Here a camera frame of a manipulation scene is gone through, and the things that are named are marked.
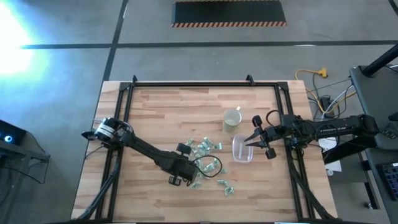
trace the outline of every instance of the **concrete floor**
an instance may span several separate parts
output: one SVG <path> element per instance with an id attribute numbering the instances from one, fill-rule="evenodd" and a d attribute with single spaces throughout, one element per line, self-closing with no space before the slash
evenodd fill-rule
<path id="1" fill-rule="evenodd" d="M 130 0 L 120 43 L 219 41 L 394 40 L 398 17 L 387 0 L 282 1 L 288 27 L 170 28 L 171 3 Z M 21 44 L 110 44 L 122 0 L 0 1 L 0 118 L 30 131 L 51 154 L 44 185 L 26 179 L 10 223 L 49 223 L 69 219 L 109 49 L 15 50 Z M 298 69 L 328 69 L 325 86 L 348 77 L 391 45 L 323 47 L 202 47 L 118 49 L 110 80 L 291 80 Z M 302 74 L 312 87 L 311 74 Z M 335 97 L 349 81 L 320 90 Z M 343 116 L 362 113 L 356 97 Z M 363 189 L 330 179 L 339 217 L 387 223 L 384 210 L 369 211 Z"/>

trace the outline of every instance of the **yellow cable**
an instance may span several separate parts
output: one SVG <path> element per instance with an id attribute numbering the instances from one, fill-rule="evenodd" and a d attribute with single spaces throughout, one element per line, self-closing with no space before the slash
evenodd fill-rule
<path id="1" fill-rule="evenodd" d="M 294 74 L 294 77 L 296 78 L 296 80 L 299 80 L 299 78 L 297 77 L 297 75 L 299 74 L 299 72 L 310 72 L 310 73 L 319 74 L 319 71 L 307 70 L 307 69 L 300 69 L 300 70 L 297 70 L 296 73 Z M 325 114 L 334 111 L 334 110 L 336 109 L 336 107 L 337 107 L 341 102 L 343 102 L 344 99 L 347 99 L 347 98 L 349 98 L 349 97 L 351 97 L 351 96 L 353 96 L 353 95 L 356 94 L 356 91 L 354 91 L 354 92 L 352 92 L 352 93 L 346 95 L 343 99 L 339 100 L 339 101 L 336 103 L 336 105 L 333 106 L 329 111 L 324 111 L 323 108 L 322 108 L 322 106 L 321 106 L 321 103 L 319 102 L 318 97 L 317 97 L 310 89 L 308 89 L 307 87 L 305 87 L 305 89 L 306 89 L 309 93 L 311 93 L 311 95 L 315 98 L 315 101 L 318 103 L 319 110 L 320 110 L 322 113 L 325 113 Z"/>

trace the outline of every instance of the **black mat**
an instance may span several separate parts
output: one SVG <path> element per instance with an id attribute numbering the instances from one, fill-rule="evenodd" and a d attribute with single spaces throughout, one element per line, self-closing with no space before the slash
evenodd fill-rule
<path id="1" fill-rule="evenodd" d="M 282 4 L 276 0 L 177 1 L 172 27 L 286 26 Z"/>

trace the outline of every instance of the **wooden table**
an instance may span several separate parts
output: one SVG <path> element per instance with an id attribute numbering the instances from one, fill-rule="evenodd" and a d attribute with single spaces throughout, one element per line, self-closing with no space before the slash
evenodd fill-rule
<path id="1" fill-rule="evenodd" d="M 119 83 L 104 82 L 96 119 L 113 117 Z M 303 81 L 288 83 L 294 113 L 311 119 Z M 242 107 L 243 122 L 235 133 L 226 133 L 223 131 L 223 111 L 237 106 Z M 167 150 L 175 150 L 179 142 L 188 139 L 201 142 L 207 136 L 211 141 L 223 144 L 222 151 L 212 154 L 221 159 L 229 172 L 211 180 L 201 179 L 202 186 L 198 189 L 175 187 L 167 183 L 169 175 L 152 160 L 125 148 L 114 222 L 297 221 L 283 142 L 272 142 L 277 153 L 272 160 L 267 160 L 259 148 L 255 149 L 254 158 L 248 164 L 234 162 L 231 154 L 233 136 L 236 133 L 250 135 L 254 130 L 251 118 L 259 114 L 265 120 L 266 113 L 275 109 L 274 89 L 269 87 L 136 87 L 129 123 L 137 136 Z M 270 116 L 270 122 L 279 123 L 277 113 Z M 98 141 L 90 142 L 88 152 L 98 146 Z M 106 151 L 100 150 L 85 161 L 72 218 L 82 214 L 98 193 L 105 157 Z M 319 148 L 307 148 L 304 159 L 312 192 L 336 217 Z M 235 193 L 225 197 L 224 188 L 216 183 L 217 179 L 228 180 Z M 300 195 L 306 211 L 303 195 Z"/>

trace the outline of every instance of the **clear plastic container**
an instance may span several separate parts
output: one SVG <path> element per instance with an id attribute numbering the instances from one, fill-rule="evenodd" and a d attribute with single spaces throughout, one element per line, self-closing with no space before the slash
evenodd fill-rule
<path id="1" fill-rule="evenodd" d="M 246 138 L 248 136 L 244 134 L 237 134 L 232 140 L 232 157 L 236 162 L 248 163 L 253 159 L 253 147 L 246 146 L 252 143 L 252 140 L 243 142 Z"/>

